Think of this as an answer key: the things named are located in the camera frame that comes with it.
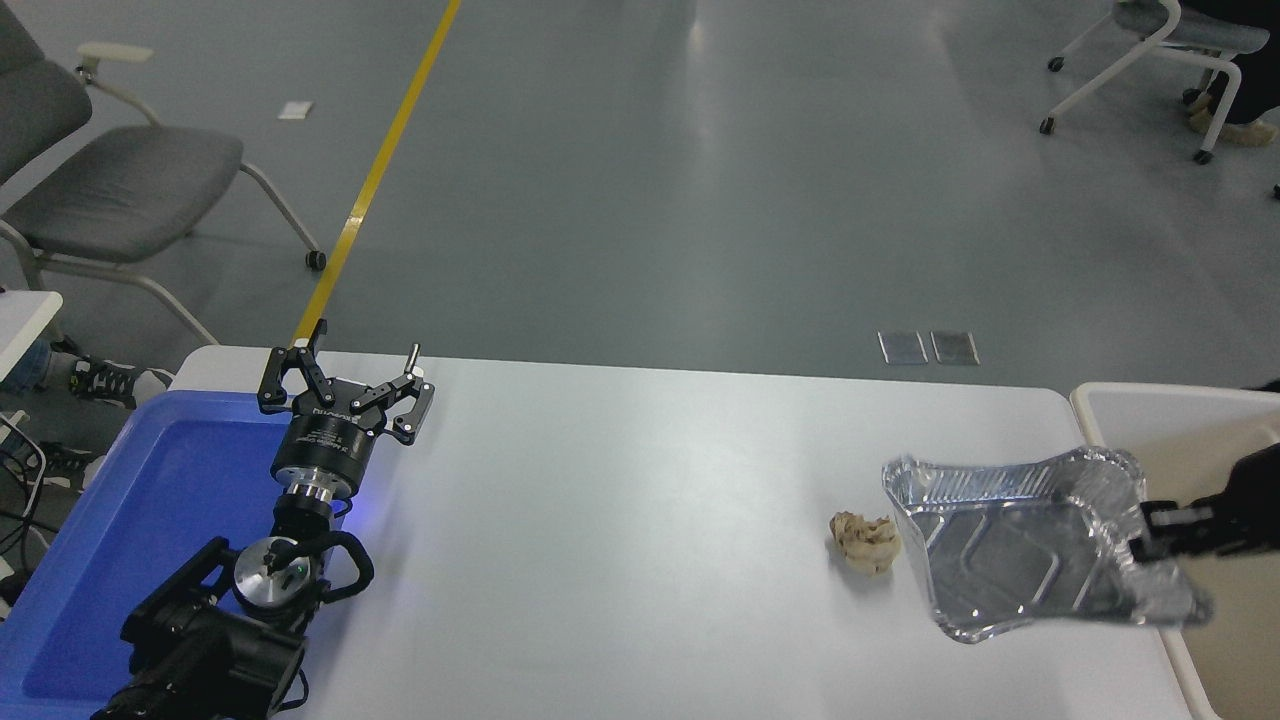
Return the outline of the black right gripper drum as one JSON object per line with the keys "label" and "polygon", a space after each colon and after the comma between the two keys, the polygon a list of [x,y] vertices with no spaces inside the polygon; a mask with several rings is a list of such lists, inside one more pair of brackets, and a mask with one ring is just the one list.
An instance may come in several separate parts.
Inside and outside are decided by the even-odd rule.
{"label": "black right gripper drum", "polygon": [[1219,500],[1230,541],[1219,556],[1277,552],[1279,445],[1248,454],[1233,465]]}

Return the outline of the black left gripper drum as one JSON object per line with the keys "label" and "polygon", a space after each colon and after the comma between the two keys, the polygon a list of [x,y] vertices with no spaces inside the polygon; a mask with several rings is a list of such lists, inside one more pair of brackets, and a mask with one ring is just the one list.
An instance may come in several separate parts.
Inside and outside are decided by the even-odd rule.
{"label": "black left gripper drum", "polygon": [[297,398],[284,439],[271,461],[280,486],[317,486],[330,495],[357,495],[375,438],[385,429],[385,411],[352,413]]}

